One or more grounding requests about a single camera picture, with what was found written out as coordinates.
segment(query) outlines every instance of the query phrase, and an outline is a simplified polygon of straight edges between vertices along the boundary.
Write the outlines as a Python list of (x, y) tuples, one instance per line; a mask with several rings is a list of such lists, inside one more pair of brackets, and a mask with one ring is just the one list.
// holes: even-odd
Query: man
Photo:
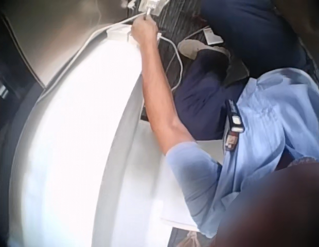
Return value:
[[(147, 115), (199, 230), (213, 237), (240, 191), (291, 164), (319, 162), (319, 89), (309, 59), (270, 1), (204, 0), (202, 14), (242, 59), (250, 78), (224, 88), (229, 53), (198, 41), (179, 44), (194, 59), (175, 101), (157, 50), (157, 26), (135, 20)], [(245, 131), (222, 166), (196, 140), (226, 138), (225, 101), (237, 103)]]

